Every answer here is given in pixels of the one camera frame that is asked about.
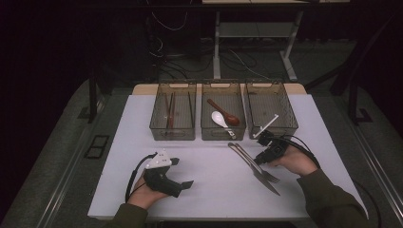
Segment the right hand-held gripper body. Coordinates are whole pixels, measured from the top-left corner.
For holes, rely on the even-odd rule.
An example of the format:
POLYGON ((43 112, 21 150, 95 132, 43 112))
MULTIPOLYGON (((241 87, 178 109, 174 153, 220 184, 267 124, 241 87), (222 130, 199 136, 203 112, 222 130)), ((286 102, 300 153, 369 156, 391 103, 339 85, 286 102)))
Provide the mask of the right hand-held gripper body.
MULTIPOLYGON (((262 126, 260 128, 260 131, 258 133, 255 133, 253 135, 254 139, 259 139, 259 135, 263 132, 263 131, 269 131, 268 127, 278 118, 278 114, 274 115, 274 118, 267 123, 265 126, 262 126)), ((259 154, 264 154, 266 157, 266 160, 268 162, 272 162, 280 157, 282 157, 285 153, 285 150, 287 149, 287 143, 286 141, 281 138, 281 137, 276 137, 274 135, 274 137, 272 138, 272 141, 268 144, 268 145, 264 145, 265 149, 260 152, 259 154)))

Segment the black floor socket plate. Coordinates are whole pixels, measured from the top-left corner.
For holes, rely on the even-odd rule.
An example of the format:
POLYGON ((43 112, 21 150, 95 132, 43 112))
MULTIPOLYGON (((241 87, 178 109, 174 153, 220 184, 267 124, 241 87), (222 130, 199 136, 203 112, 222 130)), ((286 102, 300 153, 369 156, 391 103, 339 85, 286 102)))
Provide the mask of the black floor socket plate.
POLYGON ((84 157, 91 160, 100 159, 106 150, 108 140, 108 135, 95 135, 84 157))

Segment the white ceramic spoon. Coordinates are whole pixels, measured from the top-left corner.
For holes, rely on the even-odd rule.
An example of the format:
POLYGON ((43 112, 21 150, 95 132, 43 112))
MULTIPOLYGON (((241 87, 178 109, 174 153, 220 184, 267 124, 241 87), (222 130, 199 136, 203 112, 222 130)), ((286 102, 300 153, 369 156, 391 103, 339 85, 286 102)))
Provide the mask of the white ceramic spoon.
POLYGON ((211 119, 215 124, 223 127, 233 140, 237 138, 236 134, 228 127, 223 115, 219 111, 213 111, 211 114, 211 119))

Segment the brown wooden spoon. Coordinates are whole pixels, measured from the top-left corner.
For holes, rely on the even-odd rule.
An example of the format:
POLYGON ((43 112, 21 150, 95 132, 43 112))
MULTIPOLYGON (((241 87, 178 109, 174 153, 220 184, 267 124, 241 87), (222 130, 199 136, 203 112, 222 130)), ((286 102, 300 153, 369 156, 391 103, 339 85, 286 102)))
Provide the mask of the brown wooden spoon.
POLYGON ((233 125, 233 126, 238 126, 240 124, 240 119, 238 117, 227 113, 219 105, 217 105, 213 100, 208 99, 207 102, 210 105, 212 105, 214 108, 216 108, 217 111, 219 111, 223 115, 223 118, 225 119, 226 124, 230 124, 230 125, 233 125))

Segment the person's right hand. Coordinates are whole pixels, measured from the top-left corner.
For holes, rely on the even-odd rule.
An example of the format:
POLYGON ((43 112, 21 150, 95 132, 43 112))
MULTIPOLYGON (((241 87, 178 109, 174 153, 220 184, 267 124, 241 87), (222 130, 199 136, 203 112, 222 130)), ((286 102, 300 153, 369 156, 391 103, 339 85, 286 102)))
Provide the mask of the person's right hand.
POLYGON ((300 175, 301 177, 318 170, 318 167, 307 155, 292 145, 287 147, 282 157, 271 161, 269 165, 283 166, 290 172, 300 175))

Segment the person's left hand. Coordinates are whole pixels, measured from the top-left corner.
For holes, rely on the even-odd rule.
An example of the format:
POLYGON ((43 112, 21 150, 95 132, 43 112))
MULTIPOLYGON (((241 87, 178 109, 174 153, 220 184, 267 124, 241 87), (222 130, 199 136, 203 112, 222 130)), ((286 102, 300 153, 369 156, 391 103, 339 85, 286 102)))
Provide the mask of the person's left hand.
POLYGON ((154 191, 146 185, 144 177, 140 177, 134 185, 134 191, 131 193, 128 204, 135 205, 148 210, 158 200, 166 198, 165 193, 154 191))

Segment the clear grey plastic bin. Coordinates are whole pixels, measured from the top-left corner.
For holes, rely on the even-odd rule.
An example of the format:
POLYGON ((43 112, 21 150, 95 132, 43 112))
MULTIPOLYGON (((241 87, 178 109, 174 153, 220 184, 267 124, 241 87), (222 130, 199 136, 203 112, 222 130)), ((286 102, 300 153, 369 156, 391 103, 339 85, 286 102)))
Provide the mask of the clear grey plastic bin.
POLYGON ((187 93, 194 96, 195 118, 196 118, 196 95, 197 84, 194 81, 160 81, 157 89, 153 112, 149 128, 156 141, 193 141, 196 138, 195 128, 190 123, 190 108, 187 93), (169 129, 168 136, 165 136, 166 118, 163 94, 168 96, 176 92, 175 118, 173 128, 169 129))
POLYGON ((246 128, 240 84, 236 81, 211 80, 201 86, 201 138, 204 141, 242 141, 246 128), (211 100, 221 110, 235 116, 238 125, 225 122, 224 128, 212 119, 217 109, 208 103, 211 100))
POLYGON ((263 127, 275 136, 294 135, 298 129, 297 118, 281 81, 249 79, 245 82, 244 106, 249 138, 254 140, 263 127))

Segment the black chopstick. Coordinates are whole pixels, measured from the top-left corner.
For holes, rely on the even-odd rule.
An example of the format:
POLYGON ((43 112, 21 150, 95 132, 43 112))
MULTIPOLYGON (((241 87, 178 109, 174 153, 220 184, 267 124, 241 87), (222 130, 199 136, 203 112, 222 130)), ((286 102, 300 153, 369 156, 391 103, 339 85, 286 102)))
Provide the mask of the black chopstick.
POLYGON ((193 93, 188 92, 187 93, 188 96, 188 102, 189 102, 189 108, 190 108, 190 123, 192 125, 192 127, 194 127, 195 125, 195 106, 194 106, 194 96, 193 93))
MULTIPOLYGON (((172 93, 168 96, 168 101, 169 102, 171 101, 171 95, 172 95, 172 93)), ((165 136, 168 136, 169 129, 170 129, 169 128, 169 122, 166 121, 166 127, 165 127, 165 133, 164 133, 165 136)))

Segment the metal fork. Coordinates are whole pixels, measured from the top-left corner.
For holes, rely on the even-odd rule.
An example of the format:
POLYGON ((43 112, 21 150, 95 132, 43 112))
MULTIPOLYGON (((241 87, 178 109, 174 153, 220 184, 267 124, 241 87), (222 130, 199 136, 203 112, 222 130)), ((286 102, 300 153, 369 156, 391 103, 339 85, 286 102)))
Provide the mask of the metal fork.
POLYGON ((268 173, 267 171, 263 170, 253 159, 252 157, 238 144, 236 143, 235 146, 240 151, 240 153, 249 161, 249 163, 268 181, 270 182, 279 182, 279 179, 268 173))

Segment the metal table knife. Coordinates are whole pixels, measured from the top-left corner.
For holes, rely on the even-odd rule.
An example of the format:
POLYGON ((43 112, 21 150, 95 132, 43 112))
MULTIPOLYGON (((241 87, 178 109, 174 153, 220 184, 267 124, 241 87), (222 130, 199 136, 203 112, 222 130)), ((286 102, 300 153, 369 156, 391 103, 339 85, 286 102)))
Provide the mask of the metal table knife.
POLYGON ((251 168, 254 177, 261 183, 263 184, 267 189, 269 189, 270 191, 272 191, 274 194, 279 196, 279 192, 275 189, 275 187, 273 186, 273 183, 276 182, 270 182, 268 180, 266 180, 250 163, 249 161, 240 153, 240 151, 237 149, 237 147, 235 146, 235 143, 230 142, 228 144, 228 147, 231 148, 233 151, 235 151, 246 163, 247 165, 251 168))

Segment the black metal stand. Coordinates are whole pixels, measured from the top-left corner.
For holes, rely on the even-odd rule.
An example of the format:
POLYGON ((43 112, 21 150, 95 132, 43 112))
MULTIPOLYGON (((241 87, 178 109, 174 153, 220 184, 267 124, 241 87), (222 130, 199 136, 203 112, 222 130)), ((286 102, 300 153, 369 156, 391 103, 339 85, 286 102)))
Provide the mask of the black metal stand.
POLYGON ((354 125, 360 123, 371 123, 373 119, 365 108, 357 107, 358 100, 358 77, 354 76, 350 82, 349 88, 349 103, 348 103, 348 117, 354 125))
POLYGON ((93 71, 88 75, 88 106, 81 109, 79 119, 86 119, 89 124, 95 121, 100 112, 101 102, 104 99, 102 90, 97 83, 97 77, 93 71))

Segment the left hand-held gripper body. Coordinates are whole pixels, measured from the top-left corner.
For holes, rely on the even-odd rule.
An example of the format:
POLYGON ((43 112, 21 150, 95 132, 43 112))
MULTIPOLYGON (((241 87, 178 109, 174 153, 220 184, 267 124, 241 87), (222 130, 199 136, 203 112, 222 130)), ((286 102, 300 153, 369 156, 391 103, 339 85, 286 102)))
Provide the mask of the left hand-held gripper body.
POLYGON ((164 149, 157 152, 145 166, 144 180, 152 190, 177 198, 182 191, 182 185, 166 176, 170 167, 176 165, 171 164, 170 159, 164 149))

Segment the white metal-frame desk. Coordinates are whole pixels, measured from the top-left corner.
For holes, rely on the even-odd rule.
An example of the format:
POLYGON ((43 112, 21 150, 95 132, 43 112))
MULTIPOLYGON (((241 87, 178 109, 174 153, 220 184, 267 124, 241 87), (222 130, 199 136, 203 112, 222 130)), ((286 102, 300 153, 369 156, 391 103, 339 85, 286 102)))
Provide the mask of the white metal-frame desk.
POLYGON ((279 52, 288 79, 297 80, 290 54, 304 13, 313 8, 329 8, 346 5, 350 0, 201 0, 204 7, 213 7, 215 33, 213 52, 214 78, 221 77, 221 38, 286 38, 287 46, 279 52), (225 10, 294 10, 295 16, 285 22, 224 22, 221 14, 225 10))

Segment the metal floor rail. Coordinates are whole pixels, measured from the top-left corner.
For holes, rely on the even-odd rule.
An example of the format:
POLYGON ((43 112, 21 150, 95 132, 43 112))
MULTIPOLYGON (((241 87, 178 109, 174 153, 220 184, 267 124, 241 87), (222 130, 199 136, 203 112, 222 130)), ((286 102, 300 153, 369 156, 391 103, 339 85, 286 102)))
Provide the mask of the metal floor rail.
POLYGON ((47 206, 35 228, 51 228, 51 224, 57 216, 58 211, 63 204, 67 190, 71 185, 78 167, 78 163, 84 155, 85 147, 88 138, 91 135, 91 131, 92 127, 90 125, 83 129, 83 132, 81 133, 75 149, 67 163, 67 167, 59 179, 55 189, 51 193, 47 206))
POLYGON ((403 216, 403 140, 388 126, 351 125, 349 170, 403 216))

